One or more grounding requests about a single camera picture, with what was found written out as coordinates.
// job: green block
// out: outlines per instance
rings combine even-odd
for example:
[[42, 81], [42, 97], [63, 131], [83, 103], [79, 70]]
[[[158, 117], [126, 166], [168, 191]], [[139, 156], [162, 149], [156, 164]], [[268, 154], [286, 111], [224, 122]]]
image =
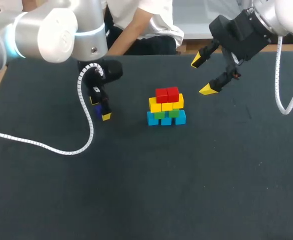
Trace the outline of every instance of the green block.
[[154, 113], [154, 118], [155, 119], [164, 119], [166, 117], [166, 112], [165, 111], [160, 111], [160, 112], [155, 112]]
[[173, 109], [172, 111], [168, 112], [169, 118], [178, 118], [180, 116], [180, 110], [179, 109]]

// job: screw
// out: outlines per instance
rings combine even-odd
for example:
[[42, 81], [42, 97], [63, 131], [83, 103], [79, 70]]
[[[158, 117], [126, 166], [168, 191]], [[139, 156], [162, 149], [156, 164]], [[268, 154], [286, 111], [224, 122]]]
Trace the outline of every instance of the screw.
[[98, 49], [94, 46], [91, 48], [91, 53], [96, 54], [98, 52]]

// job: black pants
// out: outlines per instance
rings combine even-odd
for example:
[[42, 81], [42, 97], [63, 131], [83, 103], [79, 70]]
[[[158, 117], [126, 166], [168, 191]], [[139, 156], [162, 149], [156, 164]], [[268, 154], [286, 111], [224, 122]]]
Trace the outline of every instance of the black pants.
[[[116, 26], [109, 28], [107, 47], [110, 49], [123, 32]], [[151, 38], [137, 39], [124, 55], [175, 55], [177, 44], [171, 36], [154, 36]]]

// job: person's arm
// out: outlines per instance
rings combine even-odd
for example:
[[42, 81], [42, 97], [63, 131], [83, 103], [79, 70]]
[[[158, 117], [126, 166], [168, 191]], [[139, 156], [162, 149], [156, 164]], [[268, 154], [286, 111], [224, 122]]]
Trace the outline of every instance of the person's arm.
[[133, 16], [133, 20], [114, 42], [107, 55], [120, 56], [125, 54], [135, 40], [149, 26], [152, 16], [152, 13], [138, 8]]
[[22, 0], [22, 5], [23, 12], [30, 12], [38, 7], [37, 0]]

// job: wooden floor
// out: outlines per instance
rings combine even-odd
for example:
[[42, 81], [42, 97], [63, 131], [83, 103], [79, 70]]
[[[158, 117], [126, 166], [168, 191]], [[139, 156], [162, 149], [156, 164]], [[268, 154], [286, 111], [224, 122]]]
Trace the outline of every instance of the wooden floor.
[[[179, 47], [178, 50], [181, 52], [181, 54], [195, 55], [200, 48], [207, 46], [210, 43], [210, 41], [211, 40], [209, 40], [209, 39], [207, 39], [207, 40], [186, 40], [186, 41], [184, 41], [183, 45], [181, 47]], [[274, 52], [276, 50], [277, 50], [276, 45], [269, 45], [263, 51], [264, 52]], [[283, 46], [283, 51], [293, 51], [293, 45]], [[0, 83], [1, 83], [1, 80], [3, 78], [5, 71], [6, 71], [6, 68], [0, 72]]]

